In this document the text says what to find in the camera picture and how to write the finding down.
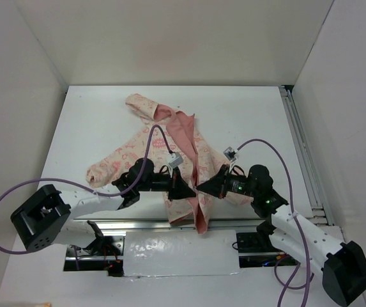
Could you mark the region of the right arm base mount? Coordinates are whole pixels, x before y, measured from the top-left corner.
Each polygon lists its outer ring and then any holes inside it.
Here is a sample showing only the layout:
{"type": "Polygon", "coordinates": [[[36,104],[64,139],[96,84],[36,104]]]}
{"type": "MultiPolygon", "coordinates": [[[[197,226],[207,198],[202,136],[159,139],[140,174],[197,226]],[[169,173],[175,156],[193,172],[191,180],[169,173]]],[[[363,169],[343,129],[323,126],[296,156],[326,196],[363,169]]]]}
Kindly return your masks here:
{"type": "Polygon", "coordinates": [[[274,248],[257,232],[237,233],[232,248],[239,254],[240,268],[295,266],[296,260],[274,248]]]}

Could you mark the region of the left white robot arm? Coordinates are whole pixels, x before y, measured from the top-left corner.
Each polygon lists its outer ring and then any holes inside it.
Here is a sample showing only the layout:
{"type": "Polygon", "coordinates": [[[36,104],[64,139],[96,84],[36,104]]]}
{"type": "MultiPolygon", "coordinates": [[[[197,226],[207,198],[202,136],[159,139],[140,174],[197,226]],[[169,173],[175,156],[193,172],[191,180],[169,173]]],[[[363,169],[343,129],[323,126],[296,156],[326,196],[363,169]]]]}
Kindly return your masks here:
{"type": "Polygon", "coordinates": [[[26,252],[34,253],[60,243],[82,246],[88,254],[97,255],[104,248],[101,232],[92,222],[78,223],[78,217],[128,208],[140,200],[141,192],[163,192],[169,201],[196,196],[183,180],[179,168],[164,166],[155,172],[149,159],[138,159],[112,185],[118,188],[121,196],[58,191],[52,184],[39,188],[10,217],[26,252]]]}

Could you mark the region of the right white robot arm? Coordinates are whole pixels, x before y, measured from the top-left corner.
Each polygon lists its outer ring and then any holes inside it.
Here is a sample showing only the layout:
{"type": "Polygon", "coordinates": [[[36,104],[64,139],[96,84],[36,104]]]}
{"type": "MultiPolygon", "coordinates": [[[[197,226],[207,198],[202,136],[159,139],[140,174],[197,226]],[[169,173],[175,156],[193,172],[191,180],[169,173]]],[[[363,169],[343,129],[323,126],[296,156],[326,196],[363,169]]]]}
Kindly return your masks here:
{"type": "Polygon", "coordinates": [[[252,208],[264,220],[259,225],[258,246],[265,251],[277,248],[305,265],[339,306],[349,306],[366,291],[363,249],[331,236],[293,210],[274,190],[267,167],[254,165],[243,176],[232,174],[224,164],[197,190],[220,199],[227,193],[252,197],[252,208]]]}

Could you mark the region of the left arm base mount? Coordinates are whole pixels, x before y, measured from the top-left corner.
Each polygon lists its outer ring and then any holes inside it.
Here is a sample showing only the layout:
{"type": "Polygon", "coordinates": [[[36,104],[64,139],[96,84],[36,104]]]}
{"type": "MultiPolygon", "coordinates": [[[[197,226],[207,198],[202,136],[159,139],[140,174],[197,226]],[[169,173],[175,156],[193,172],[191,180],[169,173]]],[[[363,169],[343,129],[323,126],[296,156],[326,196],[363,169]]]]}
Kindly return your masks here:
{"type": "Polygon", "coordinates": [[[123,277],[124,236],[96,238],[86,248],[68,246],[64,272],[106,272],[108,276],[123,277]]]}

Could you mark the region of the pink and cream jacket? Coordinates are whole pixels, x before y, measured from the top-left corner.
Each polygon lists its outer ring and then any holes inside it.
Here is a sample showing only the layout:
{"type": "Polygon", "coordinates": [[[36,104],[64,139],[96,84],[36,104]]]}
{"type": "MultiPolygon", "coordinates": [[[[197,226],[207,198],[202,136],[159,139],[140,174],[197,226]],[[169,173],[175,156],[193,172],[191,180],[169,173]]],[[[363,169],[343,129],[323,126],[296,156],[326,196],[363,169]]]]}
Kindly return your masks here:
{"type": "Polygon", "coordinates": [[[182,156],[179,166],[183,180],[195,187],[216,175],[228,160],[207,144],[195,126],[195,116],[133,94],[125,104],[141,119],[144,126],[124,145],[115,149],[86,171],[92,188],[103,187],[127,172],[135,162],[148,156],[155,171],[166,164],[170,151],[182,156]]]}

